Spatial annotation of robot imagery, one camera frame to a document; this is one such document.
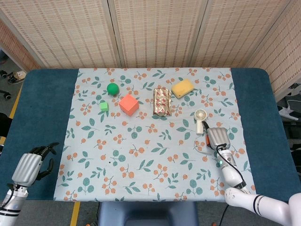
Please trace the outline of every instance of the blue table surface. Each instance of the blue table surface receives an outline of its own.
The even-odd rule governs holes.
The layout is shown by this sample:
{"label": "blue table surface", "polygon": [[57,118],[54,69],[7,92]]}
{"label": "blue table surface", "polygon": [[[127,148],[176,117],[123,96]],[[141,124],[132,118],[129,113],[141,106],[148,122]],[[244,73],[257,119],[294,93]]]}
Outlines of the blue table surface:
{"label": "blue table surface", "polygon": [[[232,68],[239,113],[256,192],[287,201],[301,192],[268,74],[258,68]],[[24,153],[60,142],[53,172],[28,188],[30,200],[52,200],[70,113],[77,69],[41,69],[27,74],[15,117],[0,157],[0,199]]]}

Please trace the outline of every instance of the green ball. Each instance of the green ball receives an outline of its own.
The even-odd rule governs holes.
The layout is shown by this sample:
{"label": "green ball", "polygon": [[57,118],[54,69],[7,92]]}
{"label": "green ball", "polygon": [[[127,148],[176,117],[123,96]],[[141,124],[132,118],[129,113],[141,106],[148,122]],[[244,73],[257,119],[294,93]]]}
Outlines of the green ball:
{"label": "green ball", "polygon": [[116,83],[110,83],[107,86],[107,91],[111,95],[116,95],[116,94],[119,93],[119,87],[118,87],[118,85]]}

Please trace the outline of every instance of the woven wall panel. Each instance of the woven wall panel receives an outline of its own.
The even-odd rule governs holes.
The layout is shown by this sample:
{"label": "woven wall panel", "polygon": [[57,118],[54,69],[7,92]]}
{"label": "woven wall panel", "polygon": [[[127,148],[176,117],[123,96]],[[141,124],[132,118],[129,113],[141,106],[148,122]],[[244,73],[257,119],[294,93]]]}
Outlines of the woven wall panel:
{"label": "woven wall panel", "polygon": [[114,0],[126,67],[183,67],[205,0]]}
{"label": "woven wall panel", "polygon": [[213,0],[192,66],[237,67],[246,61],[287,0]]}
{"label": "woven wall panel", "polygon": [[301,77],[300,15],[301,1],[293,0],[248,65],[268,72],[275,95]]}
{"label": "woven wall panel", "polygon": [[18,41],[10,29],[0,20],[0,46],[26,72],[39,69],[40,66]]}
{"label": "woven wall panel", "polygon": [[48,68],[116,67],[100,0],[0,0]]}

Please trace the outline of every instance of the orange cube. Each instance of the orange cube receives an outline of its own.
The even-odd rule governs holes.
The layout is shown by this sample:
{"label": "orange cube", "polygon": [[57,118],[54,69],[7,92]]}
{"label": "orange cube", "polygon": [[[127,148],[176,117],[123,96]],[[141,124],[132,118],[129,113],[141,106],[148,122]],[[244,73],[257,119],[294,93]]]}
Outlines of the orange cube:
{"label": "orange cube", "polygon": [[139,108],[139,103],[138,100],[130,94],[127,94],[121,101],[119,101],[119,106],[122,111],[131,116]]}

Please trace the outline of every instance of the orange berry pattern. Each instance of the orange berry pattern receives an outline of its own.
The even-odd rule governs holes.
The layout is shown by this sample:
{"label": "orange berry pattern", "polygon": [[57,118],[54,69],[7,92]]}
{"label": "orange berry pattern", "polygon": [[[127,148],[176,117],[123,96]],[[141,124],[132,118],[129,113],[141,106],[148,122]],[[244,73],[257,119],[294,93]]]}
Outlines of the orange berry pattern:
{"label": "orange berry pattern", "polygon": [[[171,89],[184,79],[194,89],[180,99],[172,95],[172,115],[153,115],[154,88]],[[113,96],[106,90],[112,82],[119,87]],[[196,134],[193,114],[199,108],[207,111],[210,127],[227,130],[229,150],[255,193],[234,88],[229,68],[79,69],[55,199],[224,201],[228,185],[220,158],[205,134]],[[132,116],[119,106],[127,94],[139,102]],[[106,112],[99,106],[104,101]]]}

